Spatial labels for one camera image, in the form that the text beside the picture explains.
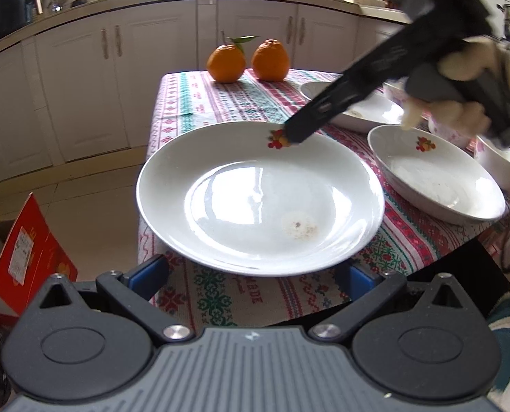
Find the gloved right hand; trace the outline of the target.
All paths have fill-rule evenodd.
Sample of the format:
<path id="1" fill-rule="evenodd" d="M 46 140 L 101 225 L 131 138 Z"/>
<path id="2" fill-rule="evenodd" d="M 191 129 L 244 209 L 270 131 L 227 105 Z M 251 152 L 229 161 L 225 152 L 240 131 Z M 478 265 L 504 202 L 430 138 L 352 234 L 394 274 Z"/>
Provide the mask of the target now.
<path id="1" fill-rule="evenodd" d="M 510 42 L 456 39 L 406 50 L 402 127 L 416 127 L 428 112 L 464 135 L 510 145 Z"/>

